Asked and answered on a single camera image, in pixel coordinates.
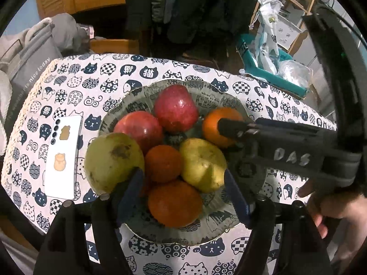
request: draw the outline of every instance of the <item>fruit plate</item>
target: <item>fruit plate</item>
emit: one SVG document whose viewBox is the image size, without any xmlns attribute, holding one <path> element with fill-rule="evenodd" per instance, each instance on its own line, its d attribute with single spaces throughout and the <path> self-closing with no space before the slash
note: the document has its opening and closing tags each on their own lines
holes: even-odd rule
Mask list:
<svg viewBox="0 0 367 275">
<path fill-rule="evenodd" d="M 185 133 L 177 135 L 165 134 L 164 143 L 178 148 L 186 138 L 201 138 L 201 123 L 203 118 L 214 108 L 232 107 L 243 117 L 247 113 L 240 100 L 234 96 L 219 92 L 214 86 L 200 80 L 161 80 L 150 86 L 140 87 L 129 92 L 115 108 L 111 109 L 104 117 L 98 135 L 113 132 L 117 122 L 126 114 L 133 111 L 152 112 L 154 102 L 160 91 L 170 85 L 184 85 L 191 94 L 198 110 L 198 122 Z M 246 183 L 252 191 L 258 193 L 266 177 L 265 169 L 244 163 L 242 149 L 234 147 L 224 151 L 228 161 L 228 168 L 238 176 L 240 181 Z M 127 227 L 137 236 L 153 243 L 178 243 L 183 245 L 199 245 L 207 243 L 239 223 L 236 212 L 225 187 L 219 190 L 201 194 L 203 212 L 192 224 L 183 228 L 169 228 L 157 222 L 150 214 L 146 205 L 146 198 L 140 198 L 131 217 L 126 221 Z"/>
</svg>

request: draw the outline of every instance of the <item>phone case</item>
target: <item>phone case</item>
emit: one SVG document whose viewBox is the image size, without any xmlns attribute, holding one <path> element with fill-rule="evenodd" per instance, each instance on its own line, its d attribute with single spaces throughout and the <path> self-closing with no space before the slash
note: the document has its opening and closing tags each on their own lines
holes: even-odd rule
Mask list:
<svg viewBox="0 0 367 275">
<path fill-rule="evenodd" d="M 80 126 L 80 115 L 61 117 L 54 123 L 46 161 L 47 196 L 74 198 L 76 145 Z"/>
</svg>

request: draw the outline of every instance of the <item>pear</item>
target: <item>pear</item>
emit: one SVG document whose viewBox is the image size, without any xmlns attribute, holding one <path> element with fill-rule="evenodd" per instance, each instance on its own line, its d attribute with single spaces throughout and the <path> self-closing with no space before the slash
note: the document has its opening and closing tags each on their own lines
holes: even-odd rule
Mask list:
<svg viewBox="0 0 367 275">
<path fill-rule="evenodd" d="M 181 143 L 183 159 L 181 177 L 203 193 L 210 193 L 224 185 L 227 161 L 222 151 L 200 138 L 189 138 Z"/>
<path fill-rule="evenodd" d="M 99 136 L 88 146 L 84 171 L 97 194 L 111 193 L 117 183 L 128 180 L 134 167 L 144 171 L 138 143 L 124 133 Z"/>
</svg>

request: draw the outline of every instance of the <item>red apple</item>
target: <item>red apple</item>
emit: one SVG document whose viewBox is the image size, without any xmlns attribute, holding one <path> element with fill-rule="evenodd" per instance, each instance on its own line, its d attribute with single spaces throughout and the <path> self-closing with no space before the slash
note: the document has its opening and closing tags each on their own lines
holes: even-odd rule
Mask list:
<svg viewBox="0 0 367 275">
<path fill-rule="evenodd" d="M 163 131 L 158 119 L 145 111 L 127 114 L 117 122 L 113 132 L 122 132 L 135 139 L 144 155 L 163 141 Z"/>
<path fill-rule="evenodd" d="M 199 117 L 190 93 L 182 85 L 172 85 L 161 91 L 153 112 L 159 124 L 170 133 L 189 130 Z"/>
</svg>

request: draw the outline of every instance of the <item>table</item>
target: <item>table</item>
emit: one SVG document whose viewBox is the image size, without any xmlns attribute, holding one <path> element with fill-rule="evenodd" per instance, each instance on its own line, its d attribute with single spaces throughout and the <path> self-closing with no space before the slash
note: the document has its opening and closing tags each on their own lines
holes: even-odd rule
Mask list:
<svg viewBox="0 0 367 275">
<path fill-rule="evenodd" d="M 285 92 L 251 77 L 240 77 L 198 65 L 137 55 L 103 54 L 70 56 L 49 64 L 34 85 L 19 114 L 5 154 L 1 183 L 19 210 L 43 232 L 47 232 L 62 199 L 46 196 L 45 162 L 53 125 L 62 116 L 80 114 L 83 126 L 78 140 L 75 203 L 92 201 L 83 169 L 89 142 L 98 135 L 106 113 L 130 90 L 162 79 L 205 80 L 236 96 L 249 116 L 305 123 L 328 129 L 336 125 Z M 267 169 L 262 193 L 273 201 L 292 203 L 305 178 Z M 89 256 L 98 261 L 92 229 L 85 226 Z M 278 254 L 280 225 L 274 229 L 268 268 Z M 120 228 L 121 246 L 135 274 L 231 274 L 243 253 L 250 230 L 242 224 L 227 230 L 216 241 L 201 246 L 156 245 Z"/>
</svg>

